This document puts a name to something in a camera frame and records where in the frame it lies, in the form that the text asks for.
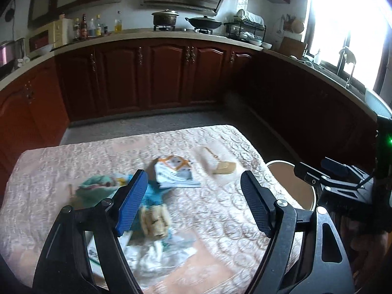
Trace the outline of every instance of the window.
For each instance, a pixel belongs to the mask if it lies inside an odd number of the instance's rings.
[[[353,64],[345,63],[339,51],[348,46],[357,61],[353,78],[373,89],[388,28],[381,8],[380,0],[312,0],[310,55],[320,49],[322,64],[346,79]]]
[[[244,9],[248,7],[248,0],[237,0],[237,12],[238,10]]]

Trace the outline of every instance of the dish rack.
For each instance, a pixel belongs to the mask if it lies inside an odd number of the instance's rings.
[[[253,33],[254,36],[261,36],[261,34],[256,34],[256,31],[263,32],[263,41],[265,37],[265,32],[267,30],[266,26],[258,23],[251,22],[247,19],[244,20],[234,20],[233,22],[224,23],[226,26],[227,37],[239,41],[246,41],[240,38],[240,33],[243,31]]]

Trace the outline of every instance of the gray floor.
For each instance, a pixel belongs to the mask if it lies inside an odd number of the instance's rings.
[[[230,124],[236,127],[253,144],[265,162],[278,159],[296,162],[293,154],[264,124],[248,111],[239,109],[222,108],[163,114],[75,126],[67,130],[61,143],[66,145],[219,124]]]

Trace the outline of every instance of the cutting board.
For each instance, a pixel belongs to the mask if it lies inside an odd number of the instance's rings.
[[[284,37],[280,45],[278,53],[290,56],[294,55],[299,60],[302,58],[303,51],[305,50],[305,43],[291,39],[289,37]]]

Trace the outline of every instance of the stool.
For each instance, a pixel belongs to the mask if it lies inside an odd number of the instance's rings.
[[[276,180],[305,210],[314,210],[317,201],[314,188],[295,176],[292,163],[274,160],[267,163],[267,167]]]

